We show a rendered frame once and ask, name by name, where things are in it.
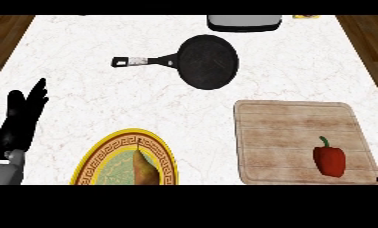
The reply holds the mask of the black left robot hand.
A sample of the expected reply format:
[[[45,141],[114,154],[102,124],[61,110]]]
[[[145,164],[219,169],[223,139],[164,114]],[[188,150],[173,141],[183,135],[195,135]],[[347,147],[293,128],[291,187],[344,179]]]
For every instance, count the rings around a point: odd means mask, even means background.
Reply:
[[[28,96],[19,90],[9,92],[6,119],[0,127],[0,160],[9,158],[14,150],[28,151],[48,101],[45,78],[39,80]]]

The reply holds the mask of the black frying pan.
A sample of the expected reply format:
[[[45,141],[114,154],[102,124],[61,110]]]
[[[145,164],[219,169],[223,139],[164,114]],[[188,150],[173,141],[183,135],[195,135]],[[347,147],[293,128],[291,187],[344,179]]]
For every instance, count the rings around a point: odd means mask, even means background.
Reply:
[[[175,54],[157,57],[114,57],[114,68],[163,65],[175,68],[183,81],[197,89],[214,90],[226,86],[237,76],[239,58],[232,44],[219,36],[189,38]]]

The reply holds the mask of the wooden cutting board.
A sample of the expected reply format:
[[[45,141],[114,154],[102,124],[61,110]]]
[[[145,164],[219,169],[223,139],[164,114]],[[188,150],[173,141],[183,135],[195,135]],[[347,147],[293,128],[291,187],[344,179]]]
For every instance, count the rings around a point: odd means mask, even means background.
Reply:
[[[244,183],[378,185],[378,165],[347,104],[239,100],[234,116]],[[346,154],[341,177],[322,175],[316,167],[313,149],[325,145]]]

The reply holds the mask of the red bell pepper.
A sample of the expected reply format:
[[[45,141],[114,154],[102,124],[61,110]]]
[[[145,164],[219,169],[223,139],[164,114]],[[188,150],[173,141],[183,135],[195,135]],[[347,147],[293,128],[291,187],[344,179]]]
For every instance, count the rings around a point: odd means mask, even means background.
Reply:
[[[313,161],[322,175],[340,178],[346,171],[346,154],[331,146],[328,139],[319,137],[324,146],[313,148]]]

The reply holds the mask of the yellow patterned plate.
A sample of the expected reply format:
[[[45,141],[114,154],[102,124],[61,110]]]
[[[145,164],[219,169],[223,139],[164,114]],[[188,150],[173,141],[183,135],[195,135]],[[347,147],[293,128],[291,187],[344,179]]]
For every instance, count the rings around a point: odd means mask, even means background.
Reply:
[[[129,128],[108,135],[90,148],[71,178],[73,185],[133,185],[133,153],[139,150],[157,168],[161,185],[179,184],[177,164],[164,140],[148,130]]]

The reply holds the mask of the brown pear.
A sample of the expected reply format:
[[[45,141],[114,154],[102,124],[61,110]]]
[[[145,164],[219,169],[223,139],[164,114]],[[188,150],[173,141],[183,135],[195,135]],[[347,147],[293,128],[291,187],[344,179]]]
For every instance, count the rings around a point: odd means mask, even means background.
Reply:
[[[136,185],[158,185],[160,172],[155,166],[148,162],[141,148],[133,153],[133,172]]]

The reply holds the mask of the grey and black appliance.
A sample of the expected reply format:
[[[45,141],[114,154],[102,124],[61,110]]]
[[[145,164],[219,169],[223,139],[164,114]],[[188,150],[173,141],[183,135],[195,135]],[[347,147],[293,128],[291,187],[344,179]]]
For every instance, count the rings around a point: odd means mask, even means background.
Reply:
[[[279,28],[281,15],[208,15],[208,28],[219,32],[265,32]]]

